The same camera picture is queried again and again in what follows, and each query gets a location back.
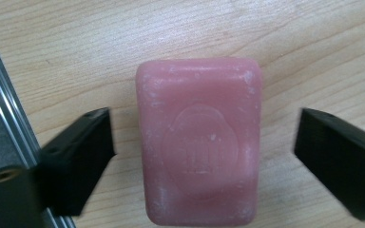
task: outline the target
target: pink soap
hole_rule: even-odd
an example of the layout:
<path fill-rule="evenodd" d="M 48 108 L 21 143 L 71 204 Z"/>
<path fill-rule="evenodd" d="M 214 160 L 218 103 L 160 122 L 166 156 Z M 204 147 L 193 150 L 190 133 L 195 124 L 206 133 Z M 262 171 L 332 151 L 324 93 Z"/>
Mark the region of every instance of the pink soap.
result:
<path fill-rule="evenodd" d="M 159 225 L 256 214 L 261 72 L 251 59 L 150 61 L 136 75 L 146 212 Z"/>

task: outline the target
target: embossed logo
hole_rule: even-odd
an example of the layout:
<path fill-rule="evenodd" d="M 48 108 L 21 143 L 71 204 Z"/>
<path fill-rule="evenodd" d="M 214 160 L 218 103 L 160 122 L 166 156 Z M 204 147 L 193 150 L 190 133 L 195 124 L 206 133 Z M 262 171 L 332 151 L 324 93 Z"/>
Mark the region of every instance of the embossed logo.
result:
<path fill-rule="evenodd" d="M 181 191 L 196 200 L 223 191 L 238 159 L 237 136 L 218 109 L 194 104 L 163 138 L 163 162 Z"/>

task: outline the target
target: wooden table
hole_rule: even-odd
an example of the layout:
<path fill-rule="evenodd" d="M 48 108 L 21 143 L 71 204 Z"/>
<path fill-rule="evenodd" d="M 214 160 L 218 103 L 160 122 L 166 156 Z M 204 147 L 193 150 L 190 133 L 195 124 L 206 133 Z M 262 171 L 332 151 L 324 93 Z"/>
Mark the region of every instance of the wooden table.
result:
<path fill-rule="evenodd" d="M 365 129 L 365 1 L 0 1 L 0 54 L 40 144 L 111 107 L 119 154 L 78 227 L 155 226 L 144 210 L 135 71 L 217 56 L 255 58 L 264 73 L 249 227 L 365 227 L 292 152 L 303 106 Z"/>

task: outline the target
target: light wood tabletop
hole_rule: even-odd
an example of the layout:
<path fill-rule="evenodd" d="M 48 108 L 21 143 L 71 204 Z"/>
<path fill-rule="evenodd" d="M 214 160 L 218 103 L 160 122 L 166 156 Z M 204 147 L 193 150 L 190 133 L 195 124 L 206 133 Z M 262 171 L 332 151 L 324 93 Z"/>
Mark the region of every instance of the light wood tabletop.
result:
<path fill-rule="evenodd" d="M 301 107 L 365 129 L 365 1 L 0 1 L 0 55 L 40 144 L 111 107 L 118 155 L 77 227 L 156 226 L 144 209 L 137 66 L 220 56 L 263 70 L 248 227 L 365 227 L 293 154 Z"/>

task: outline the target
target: metal strip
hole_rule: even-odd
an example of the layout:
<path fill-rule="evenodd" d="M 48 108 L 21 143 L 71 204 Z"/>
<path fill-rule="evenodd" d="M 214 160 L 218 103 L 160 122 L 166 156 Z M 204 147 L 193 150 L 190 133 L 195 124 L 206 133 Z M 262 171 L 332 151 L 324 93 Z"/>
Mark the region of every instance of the metal strip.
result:
<path fill-rule="evenodd" d="M 26 113 L 24 112 L 19 99 L 10 82 L 2 60 L 0 58 L 0 115 L 2 122 L 8 130 L 18 156 L 25 167 L 30 168 L 37 164 L 36 153 L 40 146 L 29 125 Z M 52 227 L 74 228 L 75 225 L 70 217 L 54 217 L 49 209 L 47 216 Z"/>

